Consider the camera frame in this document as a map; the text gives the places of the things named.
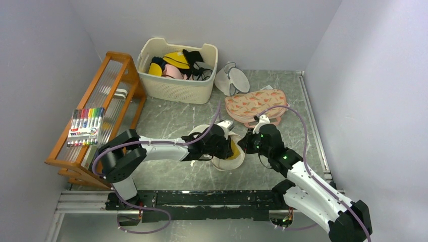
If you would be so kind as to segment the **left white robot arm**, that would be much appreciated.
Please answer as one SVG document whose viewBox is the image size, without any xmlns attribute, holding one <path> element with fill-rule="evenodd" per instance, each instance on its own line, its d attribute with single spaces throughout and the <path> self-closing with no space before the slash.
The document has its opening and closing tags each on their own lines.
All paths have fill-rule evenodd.
<svg viewBox="0 0 428 242">
<path fill-rule="evenodd" d="M 102 176 L 119 194 L 120 204 L 132 210 L 140 202 L 132 174 L 141 163 L 153 160 L 228 160 L 239 154 L 228 127 L 214 124 L 176 139 L 148 138 L 130 129 L 102 146 L 95 161 L 102 164 Z"/>
</svg>

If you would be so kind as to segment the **black bra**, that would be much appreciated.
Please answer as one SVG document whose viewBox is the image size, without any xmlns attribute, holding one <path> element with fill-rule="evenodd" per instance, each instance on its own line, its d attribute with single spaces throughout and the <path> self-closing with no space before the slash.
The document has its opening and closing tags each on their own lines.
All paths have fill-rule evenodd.
<svg viewBox="0 0 428 242">
<path fill-rule="evenodd" d="M 190 79 L 194 81 L 208 80 L 213 74 L 213 67 L 206 62 L 196 62 L 194 67 L 189 67 L 191 71 Z"/>
</svg>

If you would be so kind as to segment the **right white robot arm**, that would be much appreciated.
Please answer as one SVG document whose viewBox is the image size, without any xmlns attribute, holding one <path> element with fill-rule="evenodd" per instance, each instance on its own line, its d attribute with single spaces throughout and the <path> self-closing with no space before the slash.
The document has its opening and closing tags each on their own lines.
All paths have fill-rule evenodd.
<svg viewBox="0 0 428 242">
<path fill-rule="evenodd" d="M 330 241 L 370 241 L 372 226 L 365 202 L 352 201 L 335 190 L 288 148 L 275 125 L 249 129 L 238 143 L 246 154 L 267 158 L 271 168 L 285 180 L 274 187 L 273 204 L 297 209 L 319 225 Z"/>
</svg>

